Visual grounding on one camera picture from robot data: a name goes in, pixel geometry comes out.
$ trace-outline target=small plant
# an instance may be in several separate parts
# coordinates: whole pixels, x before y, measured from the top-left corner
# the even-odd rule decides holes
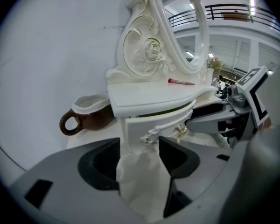
[[[223,67],[223,62],[219,60],[219,58],[214,57],[208,62],[208,68],[212,68],[214,70],[221,70]]]

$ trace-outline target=drawer knob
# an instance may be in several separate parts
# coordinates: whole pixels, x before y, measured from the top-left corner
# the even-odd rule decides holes
[[[149,136],[143,136],[140,138],[141,143],[148,144],[150,142],[150,137]]]
[[[175,129],[178,131],[178,138],[182,138],[188,132],[188,128],[186,126],[182,127],[181,125],[178,125]]]

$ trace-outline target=makeup brush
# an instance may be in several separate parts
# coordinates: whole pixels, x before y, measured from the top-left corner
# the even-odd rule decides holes
[[[186,81],[181,81],[181,80],[174,80],[174,79],[171,79],[171,78],[169,78],[168,83],[195,85],[194,83],[191,83],[191,82],[186,82]]]

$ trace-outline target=ornate mirror frame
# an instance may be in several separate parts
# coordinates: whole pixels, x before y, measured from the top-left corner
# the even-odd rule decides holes
[[[132,16],[119,40],[118,66],[106,73],[108,84],[165,81],[174,78],[201,83],[194,75],[206,65],[209,29],[200,0],[190,0],[199,23],[199,44],[189,63],[177,43],[162,0],[128,0]]]

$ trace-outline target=balcony railing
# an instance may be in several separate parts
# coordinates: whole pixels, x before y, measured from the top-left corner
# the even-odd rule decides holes
[[[280,33],[280,24],[274,14],[260,7],[246,4],[215,4],[205,6],[209,20],[233,20],[250,23],[260,23]],[[188,10],[168,18],[172,28],[197,21],[194,9]]]

